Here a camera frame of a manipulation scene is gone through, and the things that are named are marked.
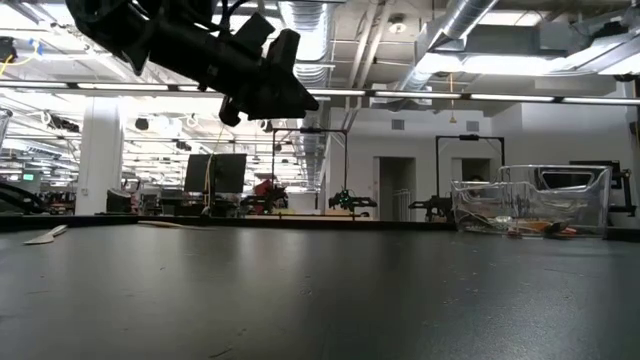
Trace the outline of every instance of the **white column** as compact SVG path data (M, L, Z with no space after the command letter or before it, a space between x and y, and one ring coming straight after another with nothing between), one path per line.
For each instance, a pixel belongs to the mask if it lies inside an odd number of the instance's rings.
M120 189L126 116L119 98L89 98L84 113L76 215L107 209L107 190Z

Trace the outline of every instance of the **overhead rail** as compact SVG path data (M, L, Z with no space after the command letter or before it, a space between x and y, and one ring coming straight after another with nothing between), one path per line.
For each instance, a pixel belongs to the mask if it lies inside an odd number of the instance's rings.
M79 94L86 96L183 96L213 97L223 95L215 91L200 92L191 84L125 84L125 83L77 83L56 81L0 81L4 89L48 94ZM431 99L459 101L525 102L565 105L640 106L640 99L596 96L558 96L525 94L457 93L426 91L393 91L373 89L308 89L314 97L325 100L332 97L360 97L381 99Z

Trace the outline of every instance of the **fluorescent light fixture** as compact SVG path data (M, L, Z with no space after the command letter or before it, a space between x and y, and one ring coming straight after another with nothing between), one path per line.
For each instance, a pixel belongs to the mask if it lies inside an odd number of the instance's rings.
M311 95L325 96L364 96L364 90L342 90L342 89L309 89Z
M638 66L639 61L640 61L640 54L635 54L618 62L615 65L612 65L602 70L601 72L599 72L599 74L600 75L637 74L638 72L640 72L640 66Z
M567 97L562 100L565 104L586 104L586 105L628 105L640 106L640 99L607 99L607 98L572 98Z
M66 88L67 84L48 81L3 81L0 80L0 87L10 88Z
M51 171L51 168L48 167L35 167L35 168L25 168L26 171Z
M78 87L81 89L98 89L98 90L150 90L150 91L162 91L168 90L167 85L159 84L94 84L94 83L79 83Z
M306 63L306 62L303 62L303 63L296 63L296 64L295 64L295 66L296 66L297 68L309 68L309 67L311 67L311 68L314 68L314 69L315 69L315 68L329 68L329 69L333 69L333 68L335 68L335 67L336 67L336 65L335 65L335 64L314 64L314 63L312 63L312 62L308 62L308 63Z
M72 179L72 178L51 177L51 176L45 176L42 180L55 181L55 182L72 182L72 181L75 181L75 179Z
M460 99L461 94L452 94L452 93L434 93L427 91L376 91L375 97L382 98L400 98L400 99L449 99L456 100Z
M531 56L476 55L468 57L462 71L471 74L537 76L549 73L552 61Z
M415 71L419 74L431 74L437 72L459 72L462 69L462 63L460 59L455 55L441 55L426 53L420 59L415 67Z
M198 87L195 85L185 85L185 86L178 86L178 90L180 91L187 91L187 92L202 92L200 90L198 90ZM206 91L204 92L214 92L214 90L211 90L209 88L207 88Z
M495 101L519 101L519 102L551 102L553 96L529 96L529 95L491 95L472 94L471 100L495 100Z
M620 46L621 42L596 43L566 58L553 61L553 71L577 70L610 50Z

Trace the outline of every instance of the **computer monitor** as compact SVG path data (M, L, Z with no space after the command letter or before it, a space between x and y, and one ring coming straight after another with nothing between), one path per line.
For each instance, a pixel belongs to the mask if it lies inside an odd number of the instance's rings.
M247 154L219 154L215 156L217 193L241 193L244 187L244 172Z
M184 179L185 192L205 192L205 174L207 163L211 155L193 154L189 155L187 164L187 174Z
M205 174L211 155L189 155L184 191L205 192ZM215 177L216 193L241 193L244 186L244 173L247 166L247 154L213 155L209 166L209 179Z

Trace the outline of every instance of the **white wall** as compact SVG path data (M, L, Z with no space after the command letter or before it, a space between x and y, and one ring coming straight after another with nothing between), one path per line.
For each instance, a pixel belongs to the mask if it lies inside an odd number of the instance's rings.
M507 165L524 164L527 149L520 145L523 138L522 105L517 104L501 112L491 120L494 136L505 138L505 162Z
M493 158L500 155L484 141L461 142L449 140L441 143L440 193L451 191L451 163L454 158ZM341 190L344 174L344 153L338 144L331 144L327 197ZM435 137L425 139L389 139L376 137L349 137L349 168L347 187L357 196L373 197L375 174L374 157L409 157L416 159L416 200L427 200L436 193Z
M451 111L439 113L433 111L361 109L351 127L349 136L385 137L385 138L424 138L435 135L459 135L467 133L467 121L480 123L478 134L491 134L491 119L481 111L459 110L454 112L456 123L451 123ZM344 119L344 109L331 110L332 128L340 128ZM404 131L391 130L391 120L404 120Z

